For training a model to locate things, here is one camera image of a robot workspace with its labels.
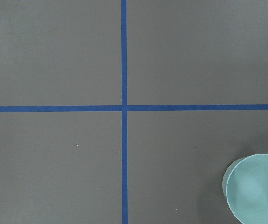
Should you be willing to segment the mint green ceramic bowl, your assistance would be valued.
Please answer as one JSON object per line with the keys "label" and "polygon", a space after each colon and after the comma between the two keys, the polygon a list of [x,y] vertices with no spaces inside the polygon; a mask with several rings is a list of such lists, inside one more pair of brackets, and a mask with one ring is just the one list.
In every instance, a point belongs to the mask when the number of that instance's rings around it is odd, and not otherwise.
{"label": "mint green ceramic bowl", "polygon": [[268,154],[240,158],[226,169],[222,190],[242,224],[268,224]]}

